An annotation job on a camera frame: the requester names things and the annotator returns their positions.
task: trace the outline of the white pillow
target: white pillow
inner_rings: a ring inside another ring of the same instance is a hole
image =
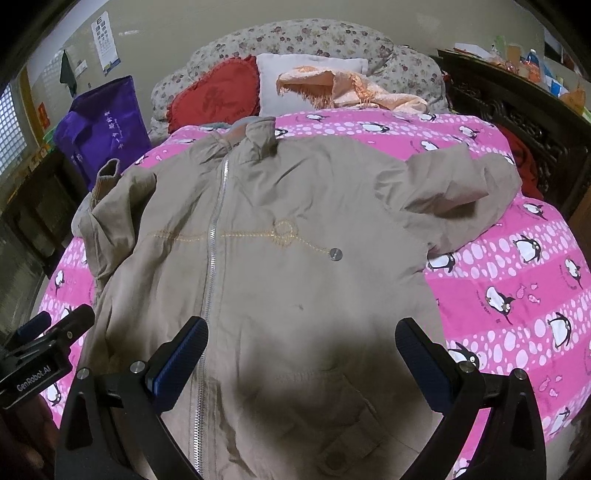
[[[277,93],[277,78],[279,75],[302,65],[330,67],[363,74],[368,70],[368,61],[366,59],[344,60],[319,57],[317,55],[261,53],[256,56],[256,66],[259,69],[261,78],[261,88],[259,90],[261,100],[260,116],[280,116],[284,113],[315,110],[308,100],[304,100],[297,93],[287,92],[283,95]]]

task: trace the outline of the blue gripper pad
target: blue gripper pad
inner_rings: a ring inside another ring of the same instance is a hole
[[[191,317],[175,337],[160,345],[150,358],[145,383],[154,395],[152,405],[159,414],[174,407],[207,346],[208,337],[205,320]]]
[[[396,347],[429,407],[446,415],[455,400],[454,380],[459,379],[453,370],[454,361],[441,345],[427,337],[413,319],[400,320],[394,337]]]

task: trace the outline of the poster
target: poster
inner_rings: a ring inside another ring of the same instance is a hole
[[[104,12],[96,21],[92,22],[92,36],[95,39],[96,51],[99,54],[100,66],[105,75],[115,68],[121,61],[117,55],[115,39],[109,23],[109,14]]]

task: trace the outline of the dark wooden furniture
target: dark wooden furniture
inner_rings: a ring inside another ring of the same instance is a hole
[[[47,154],[25,178],[2,213],[16,237],[41,262],[47,277],[51,277],[64,254],[62,241],[82,201],[66,170],[67,162],[57,149]],[[25,217],[29,223],[32,221],[34,229],[23,227]]]
[[[531,150],[538,188],[569,220],[591,184],[591,124],[537,85],[466,55],[439,50],[453,108],[503,125]]]

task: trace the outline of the jacket zipper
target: jacket zipper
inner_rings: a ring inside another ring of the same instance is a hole
[[[226,183],[228,182],[229,158],[223,162],[222,182],[217,194],[217,201],[214,207],[212,218],[209,222],[207,232],[207,249],[209,250],[209,265],[207,266],[207,277],[205,280],[205,298],[201,308],[201,318],[209,323],[209,311],[211,309],[213,284],[216,277],[216,235],[217,221],[222,211],[223,200],[226,194]],[[205,396],[205,353],[202,355],[197,366],[197,407],[195,411],[195,422],[193,425],[193,466],[199,474],[203,468],[203,400]]]

